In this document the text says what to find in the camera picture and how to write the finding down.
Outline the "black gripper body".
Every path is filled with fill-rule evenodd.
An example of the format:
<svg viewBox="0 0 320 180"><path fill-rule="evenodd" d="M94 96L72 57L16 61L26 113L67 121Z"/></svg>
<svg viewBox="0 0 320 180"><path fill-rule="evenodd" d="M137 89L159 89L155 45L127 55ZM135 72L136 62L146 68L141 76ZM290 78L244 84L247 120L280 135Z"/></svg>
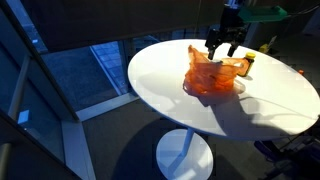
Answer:
<svg viewBox="0 0 320 180"><path fill-rule="evenodd" d="M241 6L225 5L218 30L211 29L208 33L205 46L218 47L222 43L231 43L234 46L242 44L245 40L247 28L239 16Z"/></svg>

